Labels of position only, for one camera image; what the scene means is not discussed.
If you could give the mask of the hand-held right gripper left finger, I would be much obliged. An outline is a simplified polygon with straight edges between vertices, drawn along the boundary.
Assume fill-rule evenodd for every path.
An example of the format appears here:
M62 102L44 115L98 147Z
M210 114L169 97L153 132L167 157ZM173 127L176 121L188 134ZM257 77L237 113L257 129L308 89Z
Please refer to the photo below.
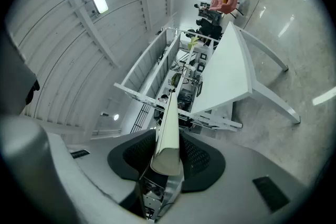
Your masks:
M60 135L49 133L48 140L57 174L75 204L98 204L98 200L122 202L135 188L135 182L119 177L108 164L115 147L142 134L143 130L117 137L98 138L67 146Z

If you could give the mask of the white metal shelf rack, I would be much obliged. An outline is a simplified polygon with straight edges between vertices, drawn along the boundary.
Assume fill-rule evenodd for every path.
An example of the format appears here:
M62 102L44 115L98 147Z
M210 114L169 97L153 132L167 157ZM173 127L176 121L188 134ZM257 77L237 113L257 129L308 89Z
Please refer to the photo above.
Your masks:
M165 109L161 96L170 95L174 91L177 95L178 117L181 120L212 130L236 132L242 124L232 121L233 105L229 103L197 112L197 86L182 78L185 65L197 68L199 63L203 63L206 66L219 41L209 38L211 43L206 47L198 40L198 44L189 50L187 45L190 40L181 40L182 33L184 31L181 29L165 28L149 44L123 81L115 86L131 98L158 111ZM207 55L207 60L200 59L201 53ZM171 85L175 73L181 74L177 87Z

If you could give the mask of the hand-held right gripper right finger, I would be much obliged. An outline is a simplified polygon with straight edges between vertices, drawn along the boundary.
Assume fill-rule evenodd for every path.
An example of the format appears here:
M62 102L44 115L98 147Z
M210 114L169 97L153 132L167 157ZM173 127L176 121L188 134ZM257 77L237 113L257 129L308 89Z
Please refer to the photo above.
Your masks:
M225 170L207 190L180 194L162 224L285 224L306 197L305 185L261 153L203 135L192 137L219 150ZM289 200L274 212L253 183L265 177Z

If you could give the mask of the black metal railing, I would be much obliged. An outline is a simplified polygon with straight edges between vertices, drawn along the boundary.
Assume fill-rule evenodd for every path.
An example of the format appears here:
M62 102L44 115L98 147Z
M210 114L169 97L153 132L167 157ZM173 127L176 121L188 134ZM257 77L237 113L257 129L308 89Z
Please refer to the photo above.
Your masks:
M150 106L147 104L143 104L138 116L136 117L135 123L131 129L131 133L138 132L142 130L143 124L146 120L146 117L150 111Z

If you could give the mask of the yellow-green paper item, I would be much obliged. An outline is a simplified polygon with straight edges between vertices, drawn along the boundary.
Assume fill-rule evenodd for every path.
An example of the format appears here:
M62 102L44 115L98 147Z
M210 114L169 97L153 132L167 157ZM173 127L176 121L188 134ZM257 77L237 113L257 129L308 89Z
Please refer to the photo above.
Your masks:
M198 44L198 40L199 40L198 37L191 37L191 40L190 40L190 42L187 45L188 49L191 50L193 48L193 46L197 45Z

